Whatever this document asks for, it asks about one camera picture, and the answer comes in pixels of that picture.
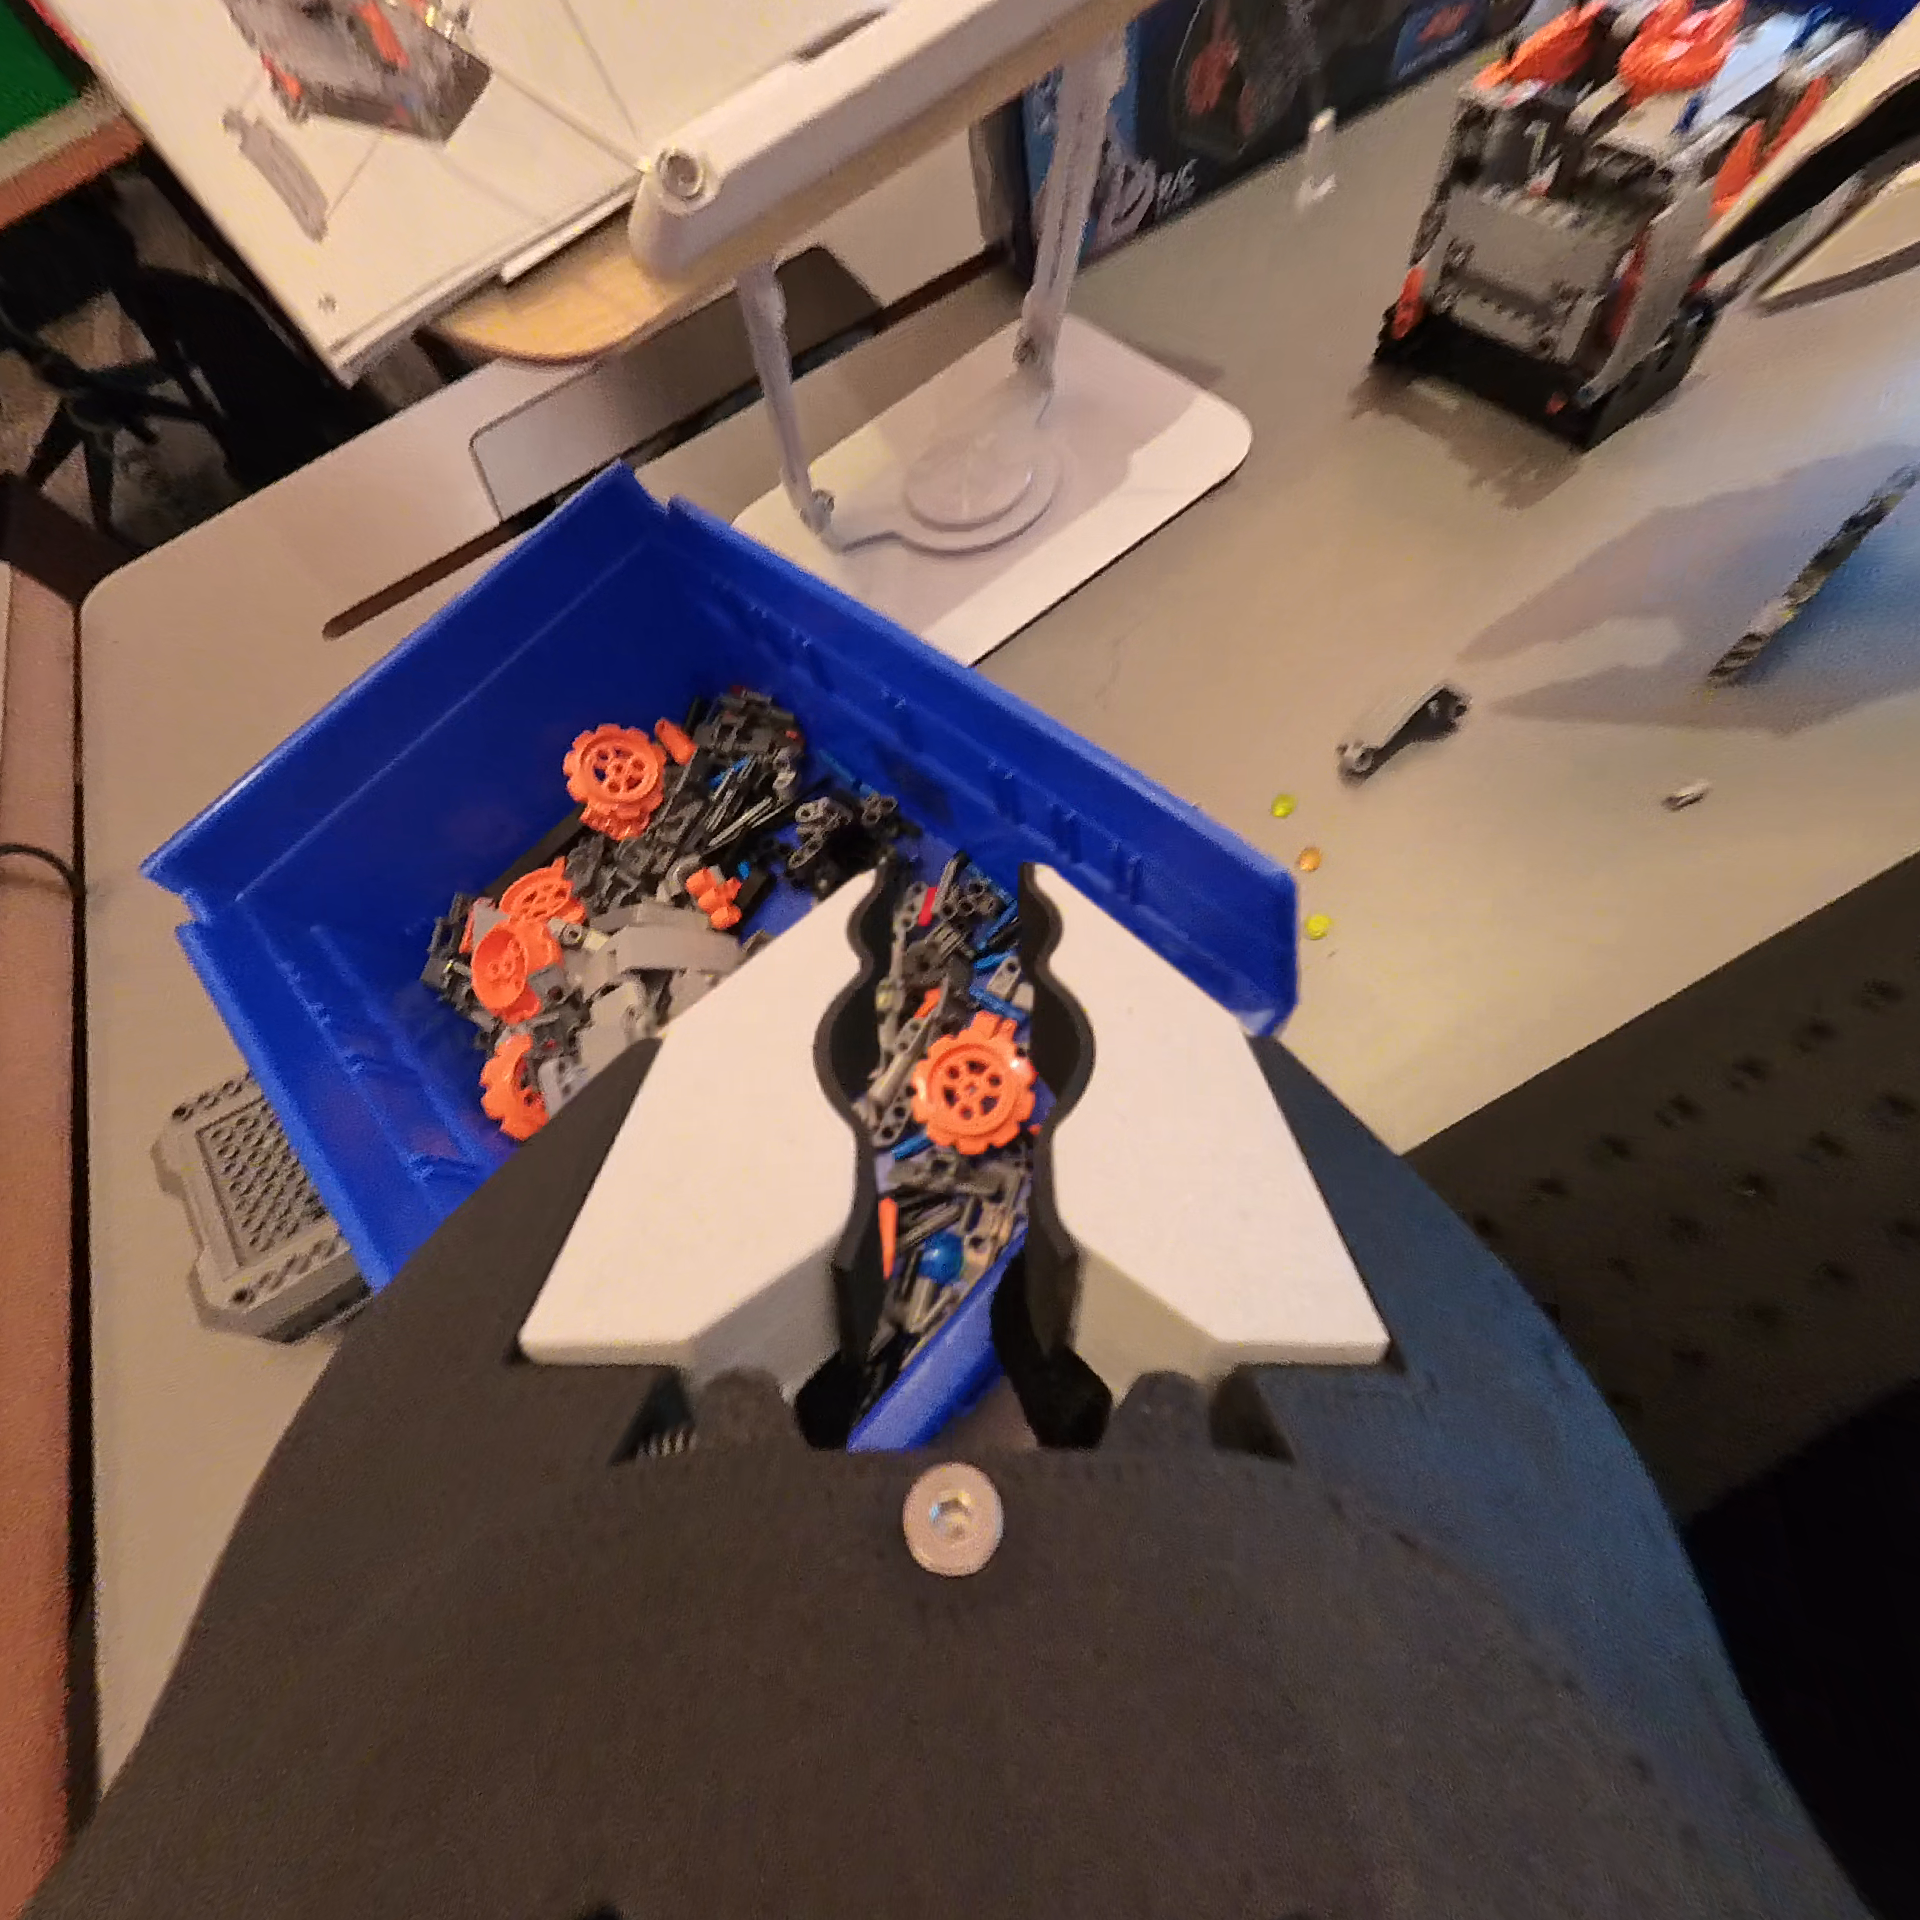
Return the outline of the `small grey curved brick piece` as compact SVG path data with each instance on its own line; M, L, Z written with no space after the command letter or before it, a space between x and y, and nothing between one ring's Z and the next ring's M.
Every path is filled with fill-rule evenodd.
M1339 734L1335 771L1346 782L1363 782L1406 747L1458 733L1471 711L1471 696L1453 682L1386 698Z

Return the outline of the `grey orange toy brick model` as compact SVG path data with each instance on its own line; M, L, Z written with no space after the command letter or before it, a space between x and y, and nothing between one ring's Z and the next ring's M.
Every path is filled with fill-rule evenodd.
M1716 221L1879 33L1831 6L1570 5L1462 87L1375 362L1587 449L1716 325Z

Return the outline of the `green flat plate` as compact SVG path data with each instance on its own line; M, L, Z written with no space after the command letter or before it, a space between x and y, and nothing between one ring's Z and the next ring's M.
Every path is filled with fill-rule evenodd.
M1 5L1 140L21 133L78 103L85 89L71 61L29 11Z

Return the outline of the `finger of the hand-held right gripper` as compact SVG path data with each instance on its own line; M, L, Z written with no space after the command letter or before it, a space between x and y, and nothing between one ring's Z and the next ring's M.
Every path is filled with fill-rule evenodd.
M1828 532L1826 539L1801 563L1791 580L1763 602L1743 624L1732 644L1710 664L1710 686L1741 685L1791 626L1812 608L1818 596L1853 560L1889 516L1914 493L1918 464L1909 463L1882 479L1877 488Z
M1697 272L1739 267L1735 294L1794 311L1915 270L1918 92L1832 97L1716 217Z

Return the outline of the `instruction booklet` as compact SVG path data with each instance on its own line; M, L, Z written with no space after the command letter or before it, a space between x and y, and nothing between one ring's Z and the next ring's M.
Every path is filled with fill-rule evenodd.
M661 141L868 5L45 6L337 374L625 206Z

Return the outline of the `blue toy set box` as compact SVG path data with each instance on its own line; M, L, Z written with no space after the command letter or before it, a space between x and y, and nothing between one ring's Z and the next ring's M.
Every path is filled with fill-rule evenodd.
M1081 260L1161 228L1261 166L1518 29L1521 2L1164 2L1114 30Z

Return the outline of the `black studded foam pad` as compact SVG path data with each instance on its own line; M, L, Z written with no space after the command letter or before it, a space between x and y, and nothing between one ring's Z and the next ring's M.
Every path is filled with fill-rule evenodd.
M1410 1163L1705 1512L1915 1381L1915 859Z

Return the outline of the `white stand with base plate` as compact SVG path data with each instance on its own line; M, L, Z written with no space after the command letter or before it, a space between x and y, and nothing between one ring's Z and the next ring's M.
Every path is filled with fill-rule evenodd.
M853 5L775 24L775 61L651 138L625 228L570 239L444 320L516 362L601 361L732 291L780 493L737 527L972 664L1222 484L1232 405L1068 316L1122 30L1142 5ZM806 453L780 247L1060 69L1036 267L1019 321L850 440Z

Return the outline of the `blue plastic bin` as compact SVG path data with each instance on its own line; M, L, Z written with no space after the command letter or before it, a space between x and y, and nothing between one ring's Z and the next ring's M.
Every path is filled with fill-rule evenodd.
M661 506L623 470L595 480L145 872L189 909L181 942L361 1274L400 1287L352 1364L368 1370L374 1339L409 1331L443 1385L476 1359L466 1411L485 1389L551 1414L560 1392L593 1390L619 1414L617 1460L715 1448L718 1414L690 1406L721 1375L530 1364L516 1331L667 1032L513 1143L479 1112L474 1027L422 969L451 899L569 815L563 757L578 734L654 733L733 686L775 698L872 784L904 773L908 802L933 800L928 832L1019 909L1024 866L1061 872L1251 1037L1275 1034L1299 994L1293 879L1244 840L702 510ZM864 918L871 972L829 1034L850 1103L894 884L893 866L872 872L889 888ZM872 1331L871 1179L858 1249L878 1281ZM834 1454L921 1451L965 1407L911 1404L904 1422L852 1434L822 1389L859 1364L831 1362L795 1396L760 1370L724 1375L769 1385L775 1418L795 1414Z

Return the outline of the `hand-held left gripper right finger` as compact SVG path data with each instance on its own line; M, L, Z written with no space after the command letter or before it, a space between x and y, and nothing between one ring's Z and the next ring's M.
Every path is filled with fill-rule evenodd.
M1040 1124L992 1340L1043 1448L1148 1377L1372 1368L1389 1331L1244 1023L1044 865L1021 874Z

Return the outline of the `black chair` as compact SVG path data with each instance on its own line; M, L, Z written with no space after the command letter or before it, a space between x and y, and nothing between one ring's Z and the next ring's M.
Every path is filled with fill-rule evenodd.
M45 419L4 479L43 493L78 464L91 527L132 539L132 470L165 482L208 459L241 498L293 476L388 417L290 343L229 278L148 260L99 185L4 228L4 374Z

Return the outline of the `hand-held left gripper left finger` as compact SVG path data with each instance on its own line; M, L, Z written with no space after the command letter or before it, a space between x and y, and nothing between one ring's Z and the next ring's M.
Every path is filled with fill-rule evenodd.
M516 1331L549 1367L760 1370L795 1396L871 1333L872 1164L831 1060L885 872L842 884L670 1022Z

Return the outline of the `pile of toy brick parts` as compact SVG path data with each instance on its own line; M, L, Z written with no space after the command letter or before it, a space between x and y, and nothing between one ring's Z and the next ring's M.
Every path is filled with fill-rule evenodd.
M654 733L601 723L563 757L570 811L434 924L423 984L476 1032L478 1105L543 1129L623 1053L726 986L778 913L893 866L871 1040L850 1075L872 1152L882 1293L867 1358L822 1389L852 1434L986 1384L986 1307L1028 1226L1048 1090L1009 887L928 832L933 800L872 784L775 698L733 686Z

